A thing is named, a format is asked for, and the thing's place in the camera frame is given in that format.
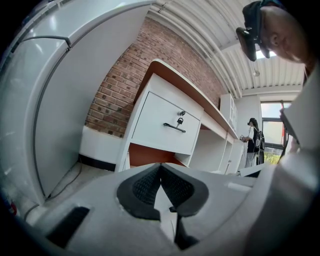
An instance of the white sleeve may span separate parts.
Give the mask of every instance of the white sleeve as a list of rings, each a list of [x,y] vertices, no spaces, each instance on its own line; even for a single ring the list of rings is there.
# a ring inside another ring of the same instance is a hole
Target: white sleeve
[[[249,130],[249,138],[251,139],[251,140],[253,140],[254,139],[254,128],[253,127],[250,127],[250,130]]]

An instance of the window frame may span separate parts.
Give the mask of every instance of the window frame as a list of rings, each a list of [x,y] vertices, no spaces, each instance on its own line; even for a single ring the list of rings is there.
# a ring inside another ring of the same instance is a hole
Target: window frame
[[[285,101],[285,100],[277,100],[277,101],[261,101],[260,104],[281,104],[281,109],[284,109],[284,103],[292,103],[292,101]],[[282,122],[282,120],[277,117],[263,117],[262,116],[262,112],[261,112],[261,117],[262,117],[262,131],[264,131],[264,122]],[[268,142],[264,142],[264,147],[265,148],[271,148],[271,149],[277,149],[277,150],[284,150],[285,145],[287,143],[287,137],[288,137],[288,133],[286,131],[286,129],[284,129],[284,136],[283,136],[283,145],[282,144],[276,144],[276,143],[268,143]]]

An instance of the drawer handle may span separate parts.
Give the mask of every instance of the drawer handle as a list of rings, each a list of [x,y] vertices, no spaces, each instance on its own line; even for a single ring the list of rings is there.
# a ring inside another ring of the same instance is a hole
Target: drawer handle
[[[178,131],[180,131],[180,132],[183,132],[184,134],[186,133],[185,130],[182,130],[182,129],[178,128],[178,127],[174,127],[173,125],[168,124],[168,123],[166,123],[166,122],[165,122],[163,125],[164,125],[164,126],[168,126],[168,127],[170,127],[170,128],[173,128],[173,129],[176,129],[176,130],[178,130]]]

